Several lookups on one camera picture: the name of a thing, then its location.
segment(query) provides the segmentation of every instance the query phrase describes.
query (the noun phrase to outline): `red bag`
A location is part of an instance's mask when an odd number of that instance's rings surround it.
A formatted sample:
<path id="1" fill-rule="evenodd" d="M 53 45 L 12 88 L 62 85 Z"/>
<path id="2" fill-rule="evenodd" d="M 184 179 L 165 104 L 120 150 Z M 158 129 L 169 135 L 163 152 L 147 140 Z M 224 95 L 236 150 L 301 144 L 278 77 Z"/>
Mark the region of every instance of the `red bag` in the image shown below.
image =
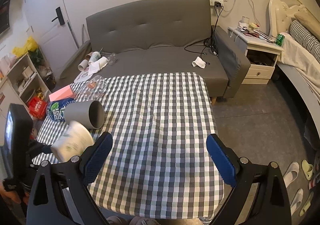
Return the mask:
<path id="1" fill-rule="evenodd" d="M 34 97 L 29 102 L 29 112 L 34 117 L 43 119 L 46 115 L 47 105 L 47 102 L 39 99 L 38 97 Z"/>

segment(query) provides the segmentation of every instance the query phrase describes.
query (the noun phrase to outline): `wall outlet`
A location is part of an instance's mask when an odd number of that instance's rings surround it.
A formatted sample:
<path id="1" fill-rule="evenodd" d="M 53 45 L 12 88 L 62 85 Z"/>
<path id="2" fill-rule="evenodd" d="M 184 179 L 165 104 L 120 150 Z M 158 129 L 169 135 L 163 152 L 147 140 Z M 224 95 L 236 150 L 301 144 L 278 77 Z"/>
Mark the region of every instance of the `wall outlet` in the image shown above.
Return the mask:
<path id="1" fill-rule="evenodd" d="M 223 0 L 210 0 L 210 6 L 214 6 L 214 2 L 220 2 L 221 6 L 223 6 Z"/>

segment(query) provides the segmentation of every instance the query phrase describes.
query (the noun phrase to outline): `gray floor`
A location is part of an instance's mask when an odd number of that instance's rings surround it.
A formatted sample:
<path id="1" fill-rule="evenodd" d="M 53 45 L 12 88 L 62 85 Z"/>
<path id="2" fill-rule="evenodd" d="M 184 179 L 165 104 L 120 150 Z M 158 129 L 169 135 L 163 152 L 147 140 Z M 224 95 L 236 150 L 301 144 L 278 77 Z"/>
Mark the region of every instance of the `gray floor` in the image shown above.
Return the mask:
<path id="1" fill-rule="evenodd" d="M 293 161 L 298 162 L 300 167 L 303 159 L 313 164 L 314 151 L 303 138 L 306 117 L 304 104 L 286 82 L 279 80 L 270 81 L 267 85 L 241 85 L 234 98 L 218 100 L 213 110 L 220 139 L 238 156 L 245 156 L 256 164 L 275 161 L 282 174 Z M 301 168 L 298 178 L 287 188 L 290 202 L 299 188 L 304 190 L 304 204 L 309 191 Z M 253 185 L 237 224 L 245 220 L 255 189 Z M 230 187 L 225 186 L 225 195 L 229 192 Z M 72 201 L 70 197 L 66 198 L 69 203 Z M 71 209 L 76 221 L 82 224 L 74 207 Z M 299 217 L 300 209 L 292 217 L 293 225 L 299 224 L 303 218 Z M 106 217 L 117 215 L 108 210 L 102 211 Z M 172 225 L 202 224 L 198 219 L 159 221 Z"/>

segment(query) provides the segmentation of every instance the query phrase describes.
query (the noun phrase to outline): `wooden sofa leg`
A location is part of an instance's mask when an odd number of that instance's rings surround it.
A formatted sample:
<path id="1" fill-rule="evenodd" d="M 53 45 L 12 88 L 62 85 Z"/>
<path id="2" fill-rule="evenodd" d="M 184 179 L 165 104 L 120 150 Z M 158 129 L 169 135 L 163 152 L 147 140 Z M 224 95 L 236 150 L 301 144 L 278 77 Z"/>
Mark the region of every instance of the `wooden sofa leg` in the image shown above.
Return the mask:
<path id="1" fill-rule="evenodd" d="M 214 106 L 216 100 L 217 100 L 217 97 L 211 97 L 211 105 Z"/>

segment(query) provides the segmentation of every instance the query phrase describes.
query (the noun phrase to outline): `human hand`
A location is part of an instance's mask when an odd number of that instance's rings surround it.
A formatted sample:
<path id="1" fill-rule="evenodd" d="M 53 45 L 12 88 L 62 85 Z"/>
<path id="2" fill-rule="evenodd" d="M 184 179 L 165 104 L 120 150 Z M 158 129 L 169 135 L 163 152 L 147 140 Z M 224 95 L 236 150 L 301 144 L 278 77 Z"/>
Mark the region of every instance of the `human hand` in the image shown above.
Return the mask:
<path id="1" fill-rule="evenodd" d="M 3 198 L 3 200 L 11 199 L 13 202 L 17 204 L 21 204 L 21 199 L 16 191 L 7 192 L 4 190 L 2 182 L 0 182 L 0 195 Z M 25 196 L 23 197 L 23 202 L 25 204 L 28 204 L 29 202 L 29 194 L 25 193 Z"/>

